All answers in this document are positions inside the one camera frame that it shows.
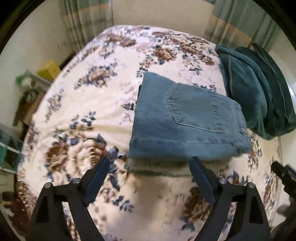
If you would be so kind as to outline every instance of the green blanket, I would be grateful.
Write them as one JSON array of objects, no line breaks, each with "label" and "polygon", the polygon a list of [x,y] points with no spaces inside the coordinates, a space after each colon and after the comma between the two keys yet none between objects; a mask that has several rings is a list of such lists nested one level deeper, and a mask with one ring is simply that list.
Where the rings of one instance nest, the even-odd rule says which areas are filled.
[{"label": "green blanket", "polygon": [[296,128],[286,80],[272,57],[258,44],[255,51],[216,45],[227,96],[242,107],[247,127],[271,140]]}]

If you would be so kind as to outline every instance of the curtain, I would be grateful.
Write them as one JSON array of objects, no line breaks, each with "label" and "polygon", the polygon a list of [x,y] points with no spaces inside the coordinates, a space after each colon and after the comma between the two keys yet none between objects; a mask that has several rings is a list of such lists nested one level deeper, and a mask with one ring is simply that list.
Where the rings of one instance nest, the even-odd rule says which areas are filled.
[{"label": "curtain", "polygon": [[61,0],[69,38],[75,52],[113,26],[112,0]]},{"label": "curtain", "polygon": [[280,27],[253,0],[217,0],[204,38],[236,48],[252,41],[268,49]]}]

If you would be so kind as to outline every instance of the floral bedspread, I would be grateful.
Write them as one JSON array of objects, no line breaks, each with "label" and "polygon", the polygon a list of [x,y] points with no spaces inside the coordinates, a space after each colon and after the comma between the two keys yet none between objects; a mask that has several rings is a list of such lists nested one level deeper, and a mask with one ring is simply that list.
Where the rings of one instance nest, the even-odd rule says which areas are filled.
[{"label": "floral bedspread", "polygon": [[[33,116],[17,172],[28,215],[44,183],[66,184],[107,156],[109,173],[88,207],[105,240],[193,240],[211,206],[192,178],[135,175],[125,164],[143,73],[225,95],[219,63],[215,44],[170,29],[114,26],[94,38],[63,69]],[[230,160],[217,175],[238,185],[254,182],[271,223],[280,182],[270,165],[280,161],[279,143],[249,135],[253,150]],[[63,206],[71,235],[79,240],[69,206]],[[235,204],[221,239],[234,211]]]}]

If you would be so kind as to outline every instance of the denim fabric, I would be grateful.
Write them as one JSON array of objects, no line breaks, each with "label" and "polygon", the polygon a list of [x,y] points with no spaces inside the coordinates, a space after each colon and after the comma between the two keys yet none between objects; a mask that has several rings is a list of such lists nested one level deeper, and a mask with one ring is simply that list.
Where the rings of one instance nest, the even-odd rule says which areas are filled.
[{"label": "denim fabric", "polygon": [[207,89],[146,72],[135,109],[129,157],[169,167],[193,156],[217,161],[251,151],[240,105]]}]

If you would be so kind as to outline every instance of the metal pin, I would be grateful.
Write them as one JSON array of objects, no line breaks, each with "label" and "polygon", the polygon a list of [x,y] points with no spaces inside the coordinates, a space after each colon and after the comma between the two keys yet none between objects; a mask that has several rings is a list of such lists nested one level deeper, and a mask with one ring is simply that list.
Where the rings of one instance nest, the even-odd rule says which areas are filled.
[{"label": "metal pin", "polygon": [[226,180],[225,178],[220,178],[220,179],[219,179],[219,182],[220,182],[221,184],[226,184],[226,183],[227,183],[227,180]]},{"label": "metal pin", "polygon": [[52,186],[52,183],[45,183],[45,184],[44,184],[44,187],[45,187],[45,188],[50,188],[51,186]]},{"label": "metal pin", "polygon": [[250,188],[254,188],[256,185],[255,185],[254,183],[248,183],[248,186],[249,186]]},{"label": "metal pin", "polygon": [[80,183],[80,178],[74,178],[73,180],[72,180],[72,182],[74,183],[74,184],[78,184],[78,183]]}]

